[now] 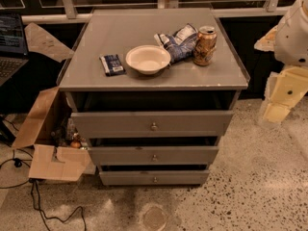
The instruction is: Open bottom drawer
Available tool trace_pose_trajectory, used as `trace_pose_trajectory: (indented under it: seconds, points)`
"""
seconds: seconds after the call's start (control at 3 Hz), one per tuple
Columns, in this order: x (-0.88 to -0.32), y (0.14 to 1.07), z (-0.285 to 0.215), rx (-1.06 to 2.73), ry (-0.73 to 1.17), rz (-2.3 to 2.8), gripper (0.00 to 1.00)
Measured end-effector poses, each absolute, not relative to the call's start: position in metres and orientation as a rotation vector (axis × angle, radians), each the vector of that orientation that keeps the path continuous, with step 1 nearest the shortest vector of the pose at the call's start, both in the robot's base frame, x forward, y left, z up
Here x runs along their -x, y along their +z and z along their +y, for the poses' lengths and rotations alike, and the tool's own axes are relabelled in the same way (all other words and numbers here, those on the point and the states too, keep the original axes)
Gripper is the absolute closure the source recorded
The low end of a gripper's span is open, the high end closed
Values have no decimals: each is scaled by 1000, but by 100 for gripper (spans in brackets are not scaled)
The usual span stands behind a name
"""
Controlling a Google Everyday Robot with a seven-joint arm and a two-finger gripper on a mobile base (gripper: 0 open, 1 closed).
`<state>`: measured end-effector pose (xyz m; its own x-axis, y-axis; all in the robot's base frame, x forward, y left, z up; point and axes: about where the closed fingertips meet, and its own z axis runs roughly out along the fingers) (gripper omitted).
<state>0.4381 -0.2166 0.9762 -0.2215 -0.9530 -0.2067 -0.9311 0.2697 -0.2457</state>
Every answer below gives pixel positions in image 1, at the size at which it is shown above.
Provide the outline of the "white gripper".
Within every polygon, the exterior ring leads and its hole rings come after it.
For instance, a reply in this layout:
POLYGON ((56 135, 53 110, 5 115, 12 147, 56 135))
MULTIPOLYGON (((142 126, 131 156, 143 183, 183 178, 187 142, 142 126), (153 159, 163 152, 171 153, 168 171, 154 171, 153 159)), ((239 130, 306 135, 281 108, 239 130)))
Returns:
MULTIPOLYGON (((254 48, 273 52, 277 27, 271 28, 258 39, 254 48)), ((306 66, 285 65, 279 72, 272 72, 266 84, 265 97, 269 101, 263 119, 281 122, 308 91, 308 68, 306 66)))

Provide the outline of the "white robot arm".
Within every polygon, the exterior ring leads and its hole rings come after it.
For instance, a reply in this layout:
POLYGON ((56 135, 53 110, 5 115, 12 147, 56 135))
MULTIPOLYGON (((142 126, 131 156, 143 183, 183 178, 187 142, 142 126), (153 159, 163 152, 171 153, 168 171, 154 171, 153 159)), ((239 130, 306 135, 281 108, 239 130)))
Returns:
POLYGON ((263 120, 281 122, 308 92, 308 0, 296 0, 254 48, 272 51, 284 65, 267 80, 263 113, 263 120))

